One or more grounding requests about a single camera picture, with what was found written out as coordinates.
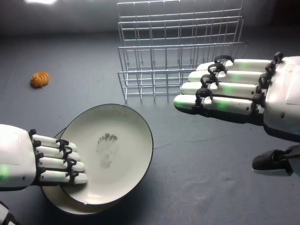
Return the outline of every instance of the wire rack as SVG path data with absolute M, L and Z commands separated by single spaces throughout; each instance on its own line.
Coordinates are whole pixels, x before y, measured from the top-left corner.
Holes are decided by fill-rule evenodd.
M 128 96 L 180 93 L 190 72 L 215 56 L 243 58 L 243 0 L 159 0 L 117 4 L 118 73 Z

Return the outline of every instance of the white robotic hand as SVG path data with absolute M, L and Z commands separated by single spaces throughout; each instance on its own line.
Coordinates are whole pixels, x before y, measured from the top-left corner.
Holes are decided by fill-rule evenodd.
M 0 191 L 87 182 L 76 146 L 0 124 Z
M 272 136 L 300 142 L 300 56 L 274 60 L 234 60 L 217 56 L 214 62 L 199 65 L 180 89 L 174 106 L 237 123 L 263 126 Z M 261 174 L 300 175 L 300 148 L 273 150 L 253 160 Z

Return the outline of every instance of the plate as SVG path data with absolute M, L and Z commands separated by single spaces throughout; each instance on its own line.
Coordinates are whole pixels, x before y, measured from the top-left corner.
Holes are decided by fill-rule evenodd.
M 54 138 L 60 139 L 64 130 L 59 132 Z M 119 201 L 104 205 L 85 205 L 68 196 L 60 186 L 44 186 L 42 191 L 46 198 L 57 208 L 68 213 L 77 215 L 87 215 L 102 212 L 117 204 Z
M 62 189 L 84 204 L 120 199 L 142 180 L 152 160 L 153 138 L 147 122 L 124 105 L 99 105 L 83 112 L 61 138 L 76 144 L 88 177 L 85 185 Z

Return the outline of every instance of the silver wire basket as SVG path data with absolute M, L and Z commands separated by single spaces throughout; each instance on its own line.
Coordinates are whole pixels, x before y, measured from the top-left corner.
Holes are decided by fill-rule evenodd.
M 243 58 L 243 0 L 158 0 L 118 3 L 118 73 L 123 97 L 179 94 L 201 63 Z

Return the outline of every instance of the small brown object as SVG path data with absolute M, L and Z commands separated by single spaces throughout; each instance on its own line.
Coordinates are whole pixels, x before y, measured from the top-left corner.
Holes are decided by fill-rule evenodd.
M 31 86 L 33 88 L 42 88 L 50 81 L 50 76 L 46 72 L 37 72 L 31 78 Z

